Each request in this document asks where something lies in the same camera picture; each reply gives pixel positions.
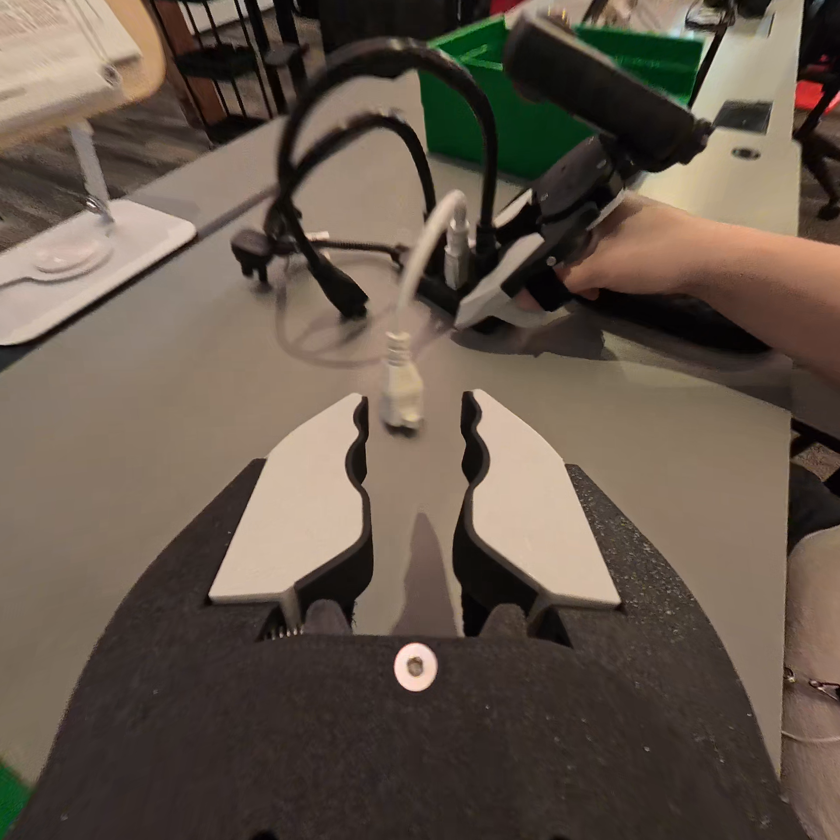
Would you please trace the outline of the person's right forearm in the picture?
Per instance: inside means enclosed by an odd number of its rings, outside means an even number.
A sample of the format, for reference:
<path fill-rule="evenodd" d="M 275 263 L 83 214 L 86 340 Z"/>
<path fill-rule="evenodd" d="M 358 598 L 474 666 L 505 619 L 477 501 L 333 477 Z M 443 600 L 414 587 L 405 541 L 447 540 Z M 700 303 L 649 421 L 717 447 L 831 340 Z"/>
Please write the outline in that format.
<path fill-rule="evenodd" d="M 839 247 L 691 217 L 686 290 L 839 383 Z"/>

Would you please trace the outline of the printed paper sheet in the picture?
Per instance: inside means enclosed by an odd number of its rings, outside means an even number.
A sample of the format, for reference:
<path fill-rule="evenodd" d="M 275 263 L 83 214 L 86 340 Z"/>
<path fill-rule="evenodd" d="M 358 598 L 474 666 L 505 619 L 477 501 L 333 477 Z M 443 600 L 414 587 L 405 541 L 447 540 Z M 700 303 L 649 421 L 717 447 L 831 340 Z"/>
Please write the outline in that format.
<path fill-rule="evenodd" d="M 72 111 L 121 87 L 142 51 L 104 1 L 1 2 L 1 120 Z"/>

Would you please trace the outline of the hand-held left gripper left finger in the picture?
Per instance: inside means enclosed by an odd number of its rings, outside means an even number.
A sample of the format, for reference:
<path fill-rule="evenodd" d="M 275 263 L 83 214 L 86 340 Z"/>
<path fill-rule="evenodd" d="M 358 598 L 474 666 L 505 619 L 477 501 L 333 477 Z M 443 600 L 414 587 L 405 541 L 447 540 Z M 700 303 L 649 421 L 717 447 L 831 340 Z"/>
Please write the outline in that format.
<path fill-rule="evenodd" d="M 213 604 L 351 605 L 371 582 L 369 402 L 351 393 L 269 452 L 208 593 Z"/>

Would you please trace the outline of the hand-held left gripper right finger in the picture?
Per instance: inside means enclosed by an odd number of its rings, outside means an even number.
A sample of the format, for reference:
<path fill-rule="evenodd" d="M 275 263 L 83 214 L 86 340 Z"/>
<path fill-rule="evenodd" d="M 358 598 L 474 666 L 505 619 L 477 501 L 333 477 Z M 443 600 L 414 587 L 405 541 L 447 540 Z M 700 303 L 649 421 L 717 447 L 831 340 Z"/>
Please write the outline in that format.
<path fill-rule="evenodd" d="M 467 488 L 453 541 L 463 593 L 482 608 L 618 608 L 622 599 L 566 464 L 488 392 L 465 391 Z"/>

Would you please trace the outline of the black metal rack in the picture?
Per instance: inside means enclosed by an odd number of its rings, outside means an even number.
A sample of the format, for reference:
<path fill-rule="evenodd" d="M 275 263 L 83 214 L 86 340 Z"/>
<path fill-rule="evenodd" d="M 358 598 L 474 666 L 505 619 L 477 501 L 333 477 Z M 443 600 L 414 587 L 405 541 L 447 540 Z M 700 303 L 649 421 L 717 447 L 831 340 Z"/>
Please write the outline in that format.
<path fill-rule="evenodd" d="M 316 2 L 148 2 L 189 122 L 225 144 L 287 112 L 308 79 L 298 21 Z"/>

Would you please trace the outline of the red object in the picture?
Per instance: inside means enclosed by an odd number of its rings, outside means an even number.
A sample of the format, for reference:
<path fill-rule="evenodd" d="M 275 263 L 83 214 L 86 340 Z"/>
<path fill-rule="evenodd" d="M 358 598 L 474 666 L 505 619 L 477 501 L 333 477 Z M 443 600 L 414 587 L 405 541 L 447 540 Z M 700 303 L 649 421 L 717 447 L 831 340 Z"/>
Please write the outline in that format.
<path fill-rule="evenodd" d="M 831 111 L 838 102 L 838 86 L 837 73 L 814 69 L 807 71 L 796 83 L 794 109 L 810 112 L 819 105 L 828 91 L 834 90 L 834 94 L 826 107 L 827 111 Z"/>

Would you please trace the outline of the person's right hand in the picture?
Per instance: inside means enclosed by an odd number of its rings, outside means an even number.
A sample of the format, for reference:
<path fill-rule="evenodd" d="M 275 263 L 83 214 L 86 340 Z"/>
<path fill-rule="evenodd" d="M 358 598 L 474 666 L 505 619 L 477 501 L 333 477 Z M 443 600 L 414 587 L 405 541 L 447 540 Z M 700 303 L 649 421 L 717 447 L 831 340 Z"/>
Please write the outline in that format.
<path fill-rule="evenodd" d="M 708 221 L 631 194 L 593 232 L 582 256 L 554 270 L 574 295 L 603 290 L 631 295 L 687 292 L 701 266 Z"/>

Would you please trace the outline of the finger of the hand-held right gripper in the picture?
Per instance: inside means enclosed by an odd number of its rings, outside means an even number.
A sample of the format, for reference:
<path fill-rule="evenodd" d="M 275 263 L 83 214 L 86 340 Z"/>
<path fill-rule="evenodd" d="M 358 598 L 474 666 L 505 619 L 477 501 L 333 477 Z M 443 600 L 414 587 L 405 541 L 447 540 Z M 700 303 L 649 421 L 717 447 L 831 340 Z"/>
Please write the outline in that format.
<path fill-rule="evenodd" d="M 515 302 L 526 282 L 536 277 L 540 269 L 548 268 L 548 256 L 541 234 L 519 238 L 500 258 L 497 267 L 461 299 L 455 315 L 455 329 L 478 328 L 489 319 L 525 329 L 550 323 L 550 312 L 541 307 L 523 309 Z"/>
<path fill-rule="evenodd" d="M 504 206 L 493 220 L 497 238 L 522 238 L 539 231 L 540 207 L 533 189 L 526 189 Z"/>

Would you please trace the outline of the person's leg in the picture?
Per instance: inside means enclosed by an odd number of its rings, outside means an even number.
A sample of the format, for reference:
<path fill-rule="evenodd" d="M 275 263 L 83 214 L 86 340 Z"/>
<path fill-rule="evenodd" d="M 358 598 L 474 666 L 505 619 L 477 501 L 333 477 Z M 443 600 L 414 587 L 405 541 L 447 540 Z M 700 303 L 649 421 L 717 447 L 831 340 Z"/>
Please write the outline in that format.
<path fill-rule="evenodd" d="M 791 553 L 782 782 L 810 838 L 839 838 L 839 528 Z"/>

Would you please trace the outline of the black round pad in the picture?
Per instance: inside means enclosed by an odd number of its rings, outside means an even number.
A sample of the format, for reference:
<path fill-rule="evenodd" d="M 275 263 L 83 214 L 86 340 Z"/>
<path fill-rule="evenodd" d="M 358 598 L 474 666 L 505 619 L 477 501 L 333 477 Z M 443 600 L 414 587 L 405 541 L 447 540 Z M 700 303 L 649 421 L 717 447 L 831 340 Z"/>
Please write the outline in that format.
<path fill-rule="evenodd" d="M 709 350 L 759 355 L 770 346 L 714 308 L 687 295 L 637 295 L 600 290 L 574 299 L 608 317 L 632 323 Z"/>

